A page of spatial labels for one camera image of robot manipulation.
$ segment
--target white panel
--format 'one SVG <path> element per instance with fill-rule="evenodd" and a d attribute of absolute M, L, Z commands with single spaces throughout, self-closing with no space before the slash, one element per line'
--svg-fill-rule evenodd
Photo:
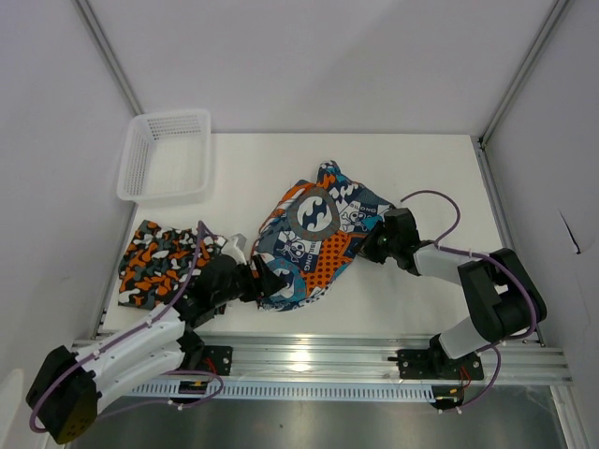
<path fill-rule="evenodd" d="M 89 335 L 129 206 L 130 119 L 68 1 L 0 5 L 0 379 L 25 391 L 49 350 Z M 21 402 L 6 447 L 36 447 Z"/>
<path fill-rule="evenodd" d="M 564 348 L 593 429 L 599 426 L 598 22 L 598 2 L 573 2 L 489 152 L 521 257 L 548 304 L 548 340 Z"/>
<path fill-rule="evenodd" d="M 147 110 L 217 131 L 480 135 L 552 0 L 97 0 Z"/>
<path fill-rule="evenodd" d="M 300 179 L 315 180 L 320 163 L 335 159 L 344 174 L 380 196 L 397 202 L 419 189 L 452 196 L 462 221 L 447 246 L 493 251 L 500 247 L 472 142 L 467 136 L 414 135 L 231 135 L 212 136 L 215 185 L 205 203 L 139 208 L 143 219 L 161 225 L 195 227 L 202 219 L 216 233 L 242 233 L 251 243 L 283 194 Z M 455 220 L 442 198 L 419 196 L 404 203 L 416 217 L 420 236 L 434 239 Z M 145 311 L 119 307 L 118 285 L 106 316 L 106 329 L 121 329 Z M 201 331 L 317 333 L 341 335 L 434 334 L 467 314 L 460 287 L 358 258 L 324 297 L 296 311 L 259 311 L 256 304 L 229 303 Z"/>

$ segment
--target orange polka dot fabric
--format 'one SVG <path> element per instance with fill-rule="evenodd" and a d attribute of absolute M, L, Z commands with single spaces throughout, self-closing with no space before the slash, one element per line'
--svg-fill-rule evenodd
<path fill-rule="evenodd" d="M 298 181 L 259 228 L 252 255 L 262 257 L 287 287 L 258 306 L 291 311 L 322 297 L 392 207 L 334 161 L 321 164 L 316 182 Z"/>

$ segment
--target metal floor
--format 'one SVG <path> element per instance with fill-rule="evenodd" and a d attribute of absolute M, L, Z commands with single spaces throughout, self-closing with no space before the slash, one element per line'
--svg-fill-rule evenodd
<path fill-rule="evenodd" d="M 136 401 L 123 398 L 121 408 Z M 428 404 L 221 399 L 151 405 L 96 423 L 69 449 L 565 449 L 546 387 L 494 388 L 463 415 Z"/>

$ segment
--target white wall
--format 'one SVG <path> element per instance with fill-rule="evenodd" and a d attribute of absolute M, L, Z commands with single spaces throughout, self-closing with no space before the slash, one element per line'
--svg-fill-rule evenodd
<path fill-rule="evenodd" d="M 599 2 L 577 0 L 489 157 L 517 247 L 548 304 L 592 428 L 599 426 Z M 562 217 L 582 254 L 575 255 Z"/>
<path fill-rule="evenodd" d="M 0 380 L 89 335 L 129 206 L 130 119 L 69 1 L 0 4 Z M 6 447 L 35 447 L 21 407 Z"/>
<path fill-rule="evenodd" d="M 478 136 L 553 0 L 94 0 L 147 110 Z"/>

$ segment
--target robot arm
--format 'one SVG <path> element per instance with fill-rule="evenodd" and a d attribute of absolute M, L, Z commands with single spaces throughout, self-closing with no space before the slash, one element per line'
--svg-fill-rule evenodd
<path fill-rule="evenodd" d="M 46 357 L 26 401 L 58 443 L 80 436 L 135 386 L 175 369 L 201 367 L 204 343 L 194 329 L 212 319 L 219 307 L 235 298 L 255 301 L 285 287 L 260 257 L 253 259 L 255 271 L 250 268 L 241 250 L 244 243 L 243 236 L 229 239 L 172 304 L 156 307 L 135 325 L 76 353 L 61 346 Z M 408 209 L 389 210 L 363 240 L 359 253 L 378 263 L 392 257 L 413 275 L 437 277 L 463 288 L 470 316 L 433 337 L 424 356 L 414 355 L 414 364 L 408 353 L 417 350 L 400 350 L 396 360 L 406 366 L 408 357 L 416 366 L 400 371 L 404 379 L 456 379 L 461 364 L 472 366 L 477 350 L 533 321 L 528 302 L 504 273 L 488 260 L 448 253 L 420 240 Z M 507 249 L 489 256 L 524 285 L 533 300 L 535 321 L 545 319 L 545 303 L 518 257 Z M 505 290 L 499 293 L 497 286 Z M 123 340 L 126 344 L 117 344 Z"/>
<path fill-rule="evenodd" d="M 489 260 L 476 260 L 437 248 L 430 240 L 420 240 L 416 220 L 408 209 L 385 214 L 364 240 L 360 254 L 377 263 L 388 257 L 398 267 L 416 276 L 432 276 L 462 287 L 470 316 L 431 339 L 429 361 L 436 378 L 443 378 L 455 361 L 489 347 L 530 327 L 531 309 L 517 286 Z M 518 256 L 501 249 L 489 258 L 507 268 L 521 283 L 535 310 L 535 322 L 547 316 L 545 302 L 534 287 Z"/>
<path fill-rule="evenodd" d="M 76 353 L 61 346 L 48 354 L 26 401 L 56 442 L 79 437 L 137 385 L 176 369 L 201 369 L 204 343 L 196 327 L 230 300 L 255 301 L 285 286 L 259 257 L 253 260 L 255 276 L 241 250 L 244 243 L 243 236 L 230 238 L 172 305 L 161 304 L 131 327 Z"/>

